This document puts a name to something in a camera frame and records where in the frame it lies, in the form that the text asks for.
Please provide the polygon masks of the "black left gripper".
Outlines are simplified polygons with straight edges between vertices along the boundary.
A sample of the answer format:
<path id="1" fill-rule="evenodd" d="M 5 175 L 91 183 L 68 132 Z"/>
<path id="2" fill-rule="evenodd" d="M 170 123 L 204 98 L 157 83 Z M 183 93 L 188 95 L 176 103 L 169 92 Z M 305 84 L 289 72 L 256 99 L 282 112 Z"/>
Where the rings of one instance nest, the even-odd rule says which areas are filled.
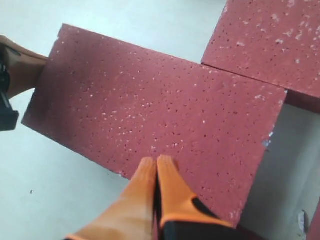
<path id="1" fill-rule="evenodd" d="M 46 65 L 46 56 L 30 51 L 4 35 L 0 36 L 0 131 L 16 129 L 19 112 L 13 110 L 9 97 L 36 87 Z"/>

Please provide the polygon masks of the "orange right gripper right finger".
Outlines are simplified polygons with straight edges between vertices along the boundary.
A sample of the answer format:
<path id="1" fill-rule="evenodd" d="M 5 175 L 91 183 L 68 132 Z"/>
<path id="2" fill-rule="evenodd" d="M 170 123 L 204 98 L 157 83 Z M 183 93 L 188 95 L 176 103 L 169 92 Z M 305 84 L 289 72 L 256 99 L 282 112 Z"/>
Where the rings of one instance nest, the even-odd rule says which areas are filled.
<path id="1" fill-rule="evenodd" d="M 214 215 L 180 175 L 174 159 L 157 158 L 161 240 L 231 240 L 233 227 Z"/>

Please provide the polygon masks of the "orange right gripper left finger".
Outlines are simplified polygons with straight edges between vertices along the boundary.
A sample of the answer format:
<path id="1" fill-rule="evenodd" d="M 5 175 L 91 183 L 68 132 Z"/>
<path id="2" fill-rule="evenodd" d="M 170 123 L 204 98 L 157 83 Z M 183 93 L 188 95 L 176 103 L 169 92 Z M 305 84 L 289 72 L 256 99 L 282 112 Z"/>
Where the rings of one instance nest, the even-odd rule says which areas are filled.
<path id="1" fill-rule="evenodd" d="M 67 240 L 151 240 L 154 226 L 154 197 L 157 163 L 142 158 L 119 198 L 97 219 Z"/>

